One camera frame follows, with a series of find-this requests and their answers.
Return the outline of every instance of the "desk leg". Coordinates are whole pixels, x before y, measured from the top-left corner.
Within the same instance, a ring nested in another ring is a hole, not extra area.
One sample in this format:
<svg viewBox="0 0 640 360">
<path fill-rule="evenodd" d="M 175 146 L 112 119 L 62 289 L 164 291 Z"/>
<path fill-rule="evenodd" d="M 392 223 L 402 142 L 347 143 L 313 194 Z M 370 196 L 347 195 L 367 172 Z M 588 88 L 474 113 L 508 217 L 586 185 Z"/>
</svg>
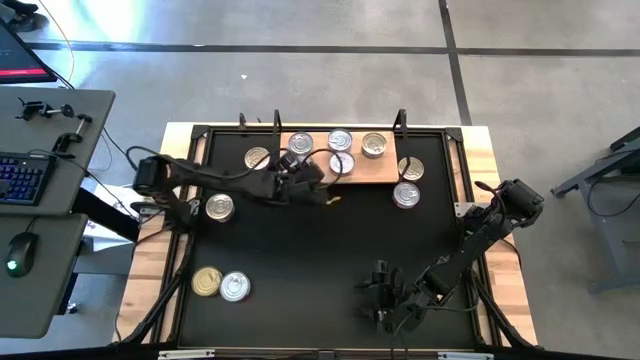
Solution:
<svg viewBox="0 0 640 360">
<path fill-rule="evenodd" d="M 73 288 L 76 286 L 76 280 L 78 280 L 78 274 L 72 272 L 71 277 L 69 278 L 69 282 L 67 283 L 67 288 L 64 290 L 64 295 L 62 296 L 60 307 L 58 308 L 58 312 L 56 313 L 56 315 L 64 315 L 67 313 L 67 305 L 69 305 L 69 299 L 71 299 Z"/>
<path fill-rule="evenodd" d="M 86 214 L 92 221 L 128 240 L 135 242 L 138 239 L 138 221 L 114 209 L 83 188 L 78 191 L 71 211 Z"/>
</svg>

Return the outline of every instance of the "black mat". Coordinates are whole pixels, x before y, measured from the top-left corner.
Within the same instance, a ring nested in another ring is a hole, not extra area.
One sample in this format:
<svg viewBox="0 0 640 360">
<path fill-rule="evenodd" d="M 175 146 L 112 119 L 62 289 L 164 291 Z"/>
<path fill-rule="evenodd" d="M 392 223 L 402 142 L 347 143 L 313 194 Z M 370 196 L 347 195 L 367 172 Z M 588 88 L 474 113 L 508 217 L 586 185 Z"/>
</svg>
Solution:
<svg viewBox="0 0 640 360">
<path fill-rule="evenodd" d="M 216 134 L 209 164 L 234 173 L 245 168 L 249 148 L 274 149 L 278 143 L 270 135 Z M 417 183 L 421 201 L 411 210 L 394 205 L 393 184 L 337 185 L 331 193 L 342 200 L 328 207 L 264 207 L 231 194 L 236 212 L 230 222 L 218 224 L 202 215 L 191 273 L 202 266 L 242 271 L 251 280 L 251 295 L 229 303 L 187 291 L 179 345 L 389 348 L 390 336 L 377 335 L 358 315 L 354 285 L 369 276 L 377 259 L 401 266 L 414 279 L 454 250 L 458 239 L 442 137 L 398 138 L 397 151 L 418 157 L 426 167 Z M 463 287 L 449 305 L 469 306 Z M 431 312 L 404 338 L 411 348 L 471 348 L 472 318 Z"/>
</svg>

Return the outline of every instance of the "computer mouse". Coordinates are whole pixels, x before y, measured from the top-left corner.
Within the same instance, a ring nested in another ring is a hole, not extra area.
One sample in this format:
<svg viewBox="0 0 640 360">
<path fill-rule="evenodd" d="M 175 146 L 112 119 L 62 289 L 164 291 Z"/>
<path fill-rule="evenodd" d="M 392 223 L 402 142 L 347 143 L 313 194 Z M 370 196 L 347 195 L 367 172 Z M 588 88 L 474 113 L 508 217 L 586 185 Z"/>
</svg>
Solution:
<svg viewBox="0 0 640 360">
<path fill-rule="evenodd" d="M 7 273 L 11 277 L 22 277 L 33 267 L 38 235 L 31 232 L 20 233 L 9 242 L 9 252 L 5 259 Z"/>
</svg>

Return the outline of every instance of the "tin can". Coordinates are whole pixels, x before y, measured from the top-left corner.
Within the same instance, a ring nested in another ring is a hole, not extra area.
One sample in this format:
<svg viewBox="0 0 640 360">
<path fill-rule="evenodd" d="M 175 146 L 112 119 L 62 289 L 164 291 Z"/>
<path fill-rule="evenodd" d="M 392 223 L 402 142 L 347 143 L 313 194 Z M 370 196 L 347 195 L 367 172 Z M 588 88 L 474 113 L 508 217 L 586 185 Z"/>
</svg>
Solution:
<svg viewBox="0 0 640 360">
<path fill-rule="evenodd" d="M 255 147 L 249 149 L 246 154 L 244 154 L 244 164 L 247 165 L 249 169 L 253 170 L 261 170 L 269 165 L 269 151 L 262 147 Z"/>
<path fill-rule="evenodd" d="M 313 149 L 313 138 L 304 131 L 298 131 L 289 138 L 289 150 L 298 156 L 307 156 Z"/>
<path fill-rule="evenodd" d="M 407 171 L 404 173 L 403 178 L 409 181 L 418 181 L 418 179 L 420 179 L 422 175 L 424 175 L 424 165 L 422 165 L 422 161 L 414 157 L 410 157 L 409 159 L 411 160 L 411 162 L 409 163 L 409 168 L 407 168 Z M 400 162 L 398 162 L 398 173 L 402 175 L 402 172 L 406 167 L 407 158 L 404 157 L 400 159 Z"/>
<path fill-rule="evenodd" d="M 213 266 L 207 266 L 199 269 L 193 274 L 191 279 L 191 288 L 193 292 L 200 296 L 215 295 L 220 289 L 222 282 L 222 273 Z"/>
<path fill-rule="evenodd" d="M 351 174 L 351 172 L 353 172 L 353 169 L 356 166 L 356 159 L 354 159 L 353 155 L 349 153 L 338 153 L 338 155 L 335 155 L 335 154 L 331 155 L 331 158 L 329 159 L 329 167 L 331 168 L 331 171 L 335 175 L 340 174 L 340 161 L 338 161 L 338 156 L 342 161 L 341 176 L 346 176 Z"/>
<path fill-rule="evenodd" d="M 393 202 L 401 209 L 411 209 L 420 201 L 420 190 L 413 183 L 401 182 L 393 189 Z"/>
<path fill-rule="evenodd" d="M 233 206 L 233 200 L 229 195 L 215 194 L 209 198 L 205 205 L 207 215 L 213 220 L 218 222 L 227 222 L 231 219 L 235 208 Z"/>
<path fill-rule="evenodd" d="M 251 282 L 247 275 L 240 271 L 233 271 L 222 278 L 220 295 L 230 302 L 238 302 L 249 296 Z"/>
<path fill-rule="evenodd" d="M 379 133 L 368 133 L 362 138 L 362 154 L 369 159 L 377 159 L 387 149 L 387 139 Z"/>
<path fill-rule="evenodd" d="M 335 129 L 329 133 L 329 148 L 335 151 L 349 152 L 353 137 L 351 133 L 344 129 Z"/>
</svg>

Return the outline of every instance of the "wooden table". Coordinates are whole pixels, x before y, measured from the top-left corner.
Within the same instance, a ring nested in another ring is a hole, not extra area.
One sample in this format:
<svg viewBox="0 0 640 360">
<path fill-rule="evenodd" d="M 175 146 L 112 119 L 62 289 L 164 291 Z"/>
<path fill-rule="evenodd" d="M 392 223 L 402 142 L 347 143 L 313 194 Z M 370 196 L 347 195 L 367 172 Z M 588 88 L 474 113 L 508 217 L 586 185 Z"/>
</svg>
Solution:
<svg viewBox="0 0 640 360">
<path fill-rule="evenodd" d="M 191 129 L 193 125 L 198 124 L 205 125 L 208 123 L 168 123 L 160 152 L 169 154 L 175 158 L 186 158 L 189 151 Z M 237 123 L 215 123 L 215 125 L 237 126 Z M 270 124 L 252 124 L 252 126 L 253 125 L 271 126 Z M 322 127 L 333 127 L 334 125 L 335 127 L 340 126 L 339 124 L 318 124 L 318 126 Z M 348 125 L 348 127 L 351 128 L 360 126 L 373 127 L 373 125 Z M 492 187 L 496 187 L 500 183 L 500 176 L 498 175 L 493 148 L 491 146 L 489 129 L 484 126 L 463 126 L 461 128 L 464 136 L 464 147 L 471 181 L 479 180 Z M 450 146 L 452 147 L 451 160 L 456 175 L 458 197 L 464 199 L 465 194 L 464 187 L 462 186 L 462 177 L 460 176 L 460 163 L 457 159 L 457 152 L 453 151 L 455 149 L 453 147 L 455 146 L 453 141 L 451 141 Z M 201 141 L 197 147 L 196 159 L 200 159 L 203 152 L 204 141 Z M 191 188 L 189 191 L 189 197 L 195 196 L 195 188 Z M 482 191 L 477 187 L 473 188 L 473 192 L 476 202 L 488 203 L 491 200 L 492 195 L 490 193 Z M 158 231 L 162 226 L 162 221 L 162 216 L 158 216 L 156 219 L 145 224 L 140 231 L 140 237 L 142 238 Z M 136 248 L 120 307 L 120 314 L 117 319 L 118 329 L 123 338 L 133 331 L 158 297 L 170 237 L 171 233 L 166 232 L 145 241 Z M 509 236 L 507 240 L 513 243 L 511 236 Z M 186 236 L 183 236 L 178 248 L 176 268 L 179 266 L 179 259 L 182 258 L 182 254 L 184 253 L 185 243 Z M 531 313 L 529 311 L 529 302 L 527 300 L 522 273 L 520 272 L 516 254 L 506 244 L 497 242 L 486 253 L 486 258 L 495 301 L 511 323 L 518 329 L 520 334 L 529 342 L 537 343 Z M 167 305 L 160 336 L 161 341 L 166 340 L 171 330 L 176 298 L 177 292 Z M 482 305 L 478 307 L 478 313 L 482 335 L 485 341 L 490 343 L 487 315 Z"/>
</svg>

